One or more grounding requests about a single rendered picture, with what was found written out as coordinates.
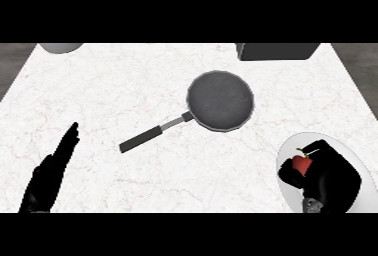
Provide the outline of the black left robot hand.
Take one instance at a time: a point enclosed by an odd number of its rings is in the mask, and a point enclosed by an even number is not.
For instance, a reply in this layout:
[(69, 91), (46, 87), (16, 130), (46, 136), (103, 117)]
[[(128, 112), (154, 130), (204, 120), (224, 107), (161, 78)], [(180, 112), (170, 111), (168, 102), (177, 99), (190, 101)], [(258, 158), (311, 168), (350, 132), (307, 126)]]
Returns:
[(46, 156), (40, 165), (34, 168), (19, 213), (50, 212), (60, 190), (65, 168), (78, 142), (78, 123), (74, 122), (62, 136), (55, 152)]

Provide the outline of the grey round bowl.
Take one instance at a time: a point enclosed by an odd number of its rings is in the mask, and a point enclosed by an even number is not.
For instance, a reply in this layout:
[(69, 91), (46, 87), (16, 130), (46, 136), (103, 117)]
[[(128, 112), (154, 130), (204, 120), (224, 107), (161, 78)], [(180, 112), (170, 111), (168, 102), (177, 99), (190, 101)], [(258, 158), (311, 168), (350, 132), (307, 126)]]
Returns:
[(41, 48), (52, 54), (65, 54), (77, 50), (81, 43), (41, 43)]

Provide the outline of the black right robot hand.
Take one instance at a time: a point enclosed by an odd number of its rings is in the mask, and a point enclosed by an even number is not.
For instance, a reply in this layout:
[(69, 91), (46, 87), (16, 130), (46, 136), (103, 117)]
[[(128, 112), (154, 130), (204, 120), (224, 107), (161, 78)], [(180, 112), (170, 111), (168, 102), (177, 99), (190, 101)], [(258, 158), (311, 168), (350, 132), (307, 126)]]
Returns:
[(279, 179), (303, 190), (303, 199), (313, 198), (323, 204), (319, 213), (345, 213), (359, 195), (360, 174), (323, 139), (311, 142), (301, 150), (313, 160), (306, 175), (292, 168), (292, 158), (288, 158), (278, 170)]

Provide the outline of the dark grey box appliance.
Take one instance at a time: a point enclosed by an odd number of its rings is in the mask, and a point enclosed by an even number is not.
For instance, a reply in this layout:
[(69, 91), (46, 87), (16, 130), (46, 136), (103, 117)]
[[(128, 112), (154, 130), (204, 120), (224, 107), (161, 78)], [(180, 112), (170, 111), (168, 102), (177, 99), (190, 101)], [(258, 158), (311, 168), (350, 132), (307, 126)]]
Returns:
[(319, 43), (238, 43), (241, 61), (307, 60)]

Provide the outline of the dark grey frying pan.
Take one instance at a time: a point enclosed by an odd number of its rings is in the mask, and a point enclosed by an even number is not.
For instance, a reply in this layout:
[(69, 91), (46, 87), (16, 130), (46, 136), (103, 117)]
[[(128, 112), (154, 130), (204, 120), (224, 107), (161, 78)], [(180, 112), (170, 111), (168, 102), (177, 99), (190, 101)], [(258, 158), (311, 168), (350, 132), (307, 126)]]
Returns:
[(192, 81), (186, 95), (187, 111), (120, 144), (125, 153), (182, 122), (192, 120), (213, 132), (239, 129), (251, 118), (254, 95), (248, 83), (229, 71), (210, 71)]

